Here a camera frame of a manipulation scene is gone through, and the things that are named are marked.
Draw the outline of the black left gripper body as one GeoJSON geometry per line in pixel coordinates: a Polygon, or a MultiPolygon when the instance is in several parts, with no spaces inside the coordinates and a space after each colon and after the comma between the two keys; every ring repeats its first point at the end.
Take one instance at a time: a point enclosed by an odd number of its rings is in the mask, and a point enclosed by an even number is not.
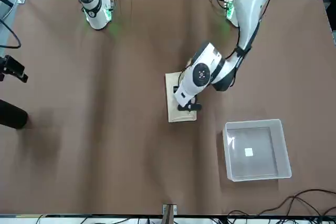
{"type": "Polygon", "coordinates": [[[178,105],[177,109],[179,111],[200,111],[202,109],[202,105],[198,103],[197,97],[194,97],[189,100],[185,106],[178,105]]]}

